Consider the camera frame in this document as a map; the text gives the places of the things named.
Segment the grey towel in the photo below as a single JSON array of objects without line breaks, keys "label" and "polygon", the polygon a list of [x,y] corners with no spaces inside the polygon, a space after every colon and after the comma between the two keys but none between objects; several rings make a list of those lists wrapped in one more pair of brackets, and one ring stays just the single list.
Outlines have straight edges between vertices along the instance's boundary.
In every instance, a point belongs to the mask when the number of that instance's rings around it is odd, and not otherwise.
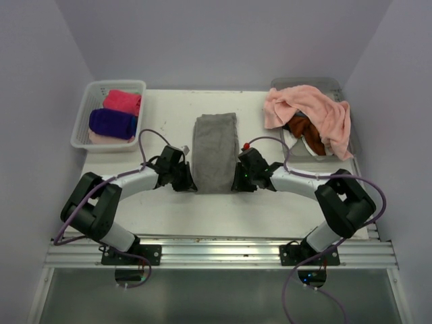
[{"label": "grey towel", "polygon": [[229,194],[239,151],[235,113],[196,118],[192,139],[192,178],[198,194]]}]

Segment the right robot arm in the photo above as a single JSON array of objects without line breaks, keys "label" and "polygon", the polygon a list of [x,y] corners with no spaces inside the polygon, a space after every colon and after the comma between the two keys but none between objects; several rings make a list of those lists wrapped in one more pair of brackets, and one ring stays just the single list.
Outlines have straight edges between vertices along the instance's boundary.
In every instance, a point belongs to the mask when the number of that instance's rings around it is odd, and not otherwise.
[{"label": "right robot arm", "polygon": [[325,218],[299,244],[286,244],[284,251],[309,265],[316,265],[333,243],[351,238],[376,211],[376,204],[349,171],[335,173],[303,173],[283,163],[268,164],[255,148],[239,155],[236,163],[233,192],[254,192],[257,189],[288,192],[318,202]]}]

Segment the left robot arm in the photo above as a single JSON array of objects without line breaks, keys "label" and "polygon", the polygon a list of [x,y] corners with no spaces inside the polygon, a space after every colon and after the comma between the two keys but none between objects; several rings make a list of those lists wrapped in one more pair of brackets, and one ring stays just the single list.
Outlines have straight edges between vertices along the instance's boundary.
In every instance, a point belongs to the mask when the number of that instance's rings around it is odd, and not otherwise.
[{"label": "left robot arm", "polygon": [[85,173],[64,205],[60,219],[64,226],[116,249],[122,263],[133,265],[140,257],[139,239],[115,222],[118,204],[166,185],[176,192],[197,191],[184,151],[170,145],[132,171],[104,177]]}]

